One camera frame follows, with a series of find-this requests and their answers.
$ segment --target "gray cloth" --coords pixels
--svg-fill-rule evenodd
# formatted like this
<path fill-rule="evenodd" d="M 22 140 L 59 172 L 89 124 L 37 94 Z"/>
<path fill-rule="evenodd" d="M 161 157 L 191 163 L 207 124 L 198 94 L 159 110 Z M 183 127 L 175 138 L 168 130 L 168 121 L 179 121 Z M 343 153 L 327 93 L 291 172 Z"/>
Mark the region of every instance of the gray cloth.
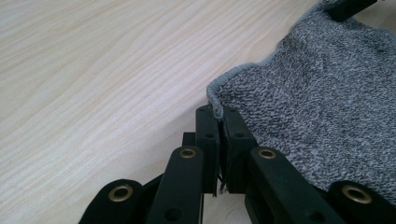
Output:
<path fill-rule="evenodd" d="M 312 8 L 262 63 L 207 88 L 215 116 L 237 108 L 260 146 L 311 184 L 359 182 L 396 204 L 396 39 Z"/>

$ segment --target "cloth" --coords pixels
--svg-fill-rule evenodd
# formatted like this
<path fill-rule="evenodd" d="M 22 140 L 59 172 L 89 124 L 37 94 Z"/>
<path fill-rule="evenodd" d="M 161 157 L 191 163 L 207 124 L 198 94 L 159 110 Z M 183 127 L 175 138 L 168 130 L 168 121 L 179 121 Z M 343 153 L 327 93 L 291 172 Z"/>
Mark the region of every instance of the cloth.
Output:
<path fill-rule="evenodd" d="M 260 146 L 280 150 L 321 189 L 359 182 L 396 204 L 396 38 L 320 3 L 261 63 L 215 79 L 207 96 L 237 108 Z"/>

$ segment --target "wood grain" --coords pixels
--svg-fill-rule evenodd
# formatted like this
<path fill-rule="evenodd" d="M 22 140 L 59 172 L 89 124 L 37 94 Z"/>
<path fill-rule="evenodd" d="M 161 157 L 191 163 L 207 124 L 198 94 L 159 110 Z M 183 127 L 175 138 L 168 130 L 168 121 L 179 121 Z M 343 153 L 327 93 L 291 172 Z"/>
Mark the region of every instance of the wood grain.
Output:
<path fill-rule="evenodd" d="M 207 84 L 316 2 L 2 1 L 0 223 L 77 223 L 105 184 L 161 174 Z M 395 34 L 375 8 L 359 20 Z M 204 223 L 247 222 L 241 195 L 205 198 Z"/>

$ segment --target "tabletop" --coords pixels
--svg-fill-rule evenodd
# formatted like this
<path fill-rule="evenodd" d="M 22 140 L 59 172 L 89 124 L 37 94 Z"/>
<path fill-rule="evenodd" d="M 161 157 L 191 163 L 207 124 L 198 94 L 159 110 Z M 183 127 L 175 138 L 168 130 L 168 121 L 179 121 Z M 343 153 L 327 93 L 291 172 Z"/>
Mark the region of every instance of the tabletop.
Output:
<path fill-rule="evenodd" d="M 4 0 L 0 223 L 78 223 L 107 183 L 160 175 L 205 88 L 265 59 L 318 1 Z M 396 2 L 356 18 L 396 34 Z M 249 223 L 243 195 L 204 223 Z"/>

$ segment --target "table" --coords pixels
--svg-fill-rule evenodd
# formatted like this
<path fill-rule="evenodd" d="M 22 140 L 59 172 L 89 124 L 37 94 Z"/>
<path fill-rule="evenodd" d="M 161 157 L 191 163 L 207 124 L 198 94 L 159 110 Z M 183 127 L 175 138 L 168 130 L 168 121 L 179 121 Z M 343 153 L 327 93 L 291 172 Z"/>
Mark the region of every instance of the table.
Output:
<path fill-rule="evenodd" d="M 2 1 L 0 223 L 77 223 L 107 183 L 164 171 L 207 84 L 265 59 L 317 1 Z M 395 2 L 359 21 L 396 34 Z M 243 195 L 204 223 L 249 223 Z"/>

